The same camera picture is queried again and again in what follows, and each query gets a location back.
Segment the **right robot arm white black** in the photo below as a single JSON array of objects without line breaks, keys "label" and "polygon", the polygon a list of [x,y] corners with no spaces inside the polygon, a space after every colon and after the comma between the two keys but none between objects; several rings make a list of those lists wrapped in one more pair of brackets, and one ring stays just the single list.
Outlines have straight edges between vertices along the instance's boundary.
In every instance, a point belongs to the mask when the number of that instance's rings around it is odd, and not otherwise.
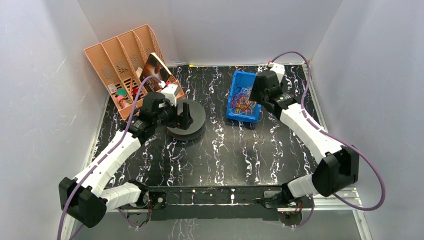
[{"label": "right robot arm white black", "polygon": [[345,143],[323,134],[323,128],[302,108],[298,99],[283,92],[278,75],[266,70],[256,75],[249,99],[289,127],[317,162],[311,174],[282,184],[281,192],[261,199],[295,207],[304,196],[328,197],[358,181],[359,154]]}]

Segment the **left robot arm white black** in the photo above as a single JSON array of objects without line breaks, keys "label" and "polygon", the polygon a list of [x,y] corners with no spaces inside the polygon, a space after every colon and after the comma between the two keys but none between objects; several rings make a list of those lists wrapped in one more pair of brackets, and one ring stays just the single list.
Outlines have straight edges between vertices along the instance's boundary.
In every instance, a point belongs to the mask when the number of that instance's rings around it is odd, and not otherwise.
[{"label": "left robot arm white black", "polygon": [[105,186],[128,157],[155,134],[157,127],[187,130],[193,122],[189,103],[174,101],[171,95],[160,92],[148,93],[141,107],[131,108],[124,130],[116,132],[101,155],[74,178],[61,180],[61,219],[69,215],[92,228],[111,210],[124,205],[151,205],[149,187],[137,180],[108,189]]}]

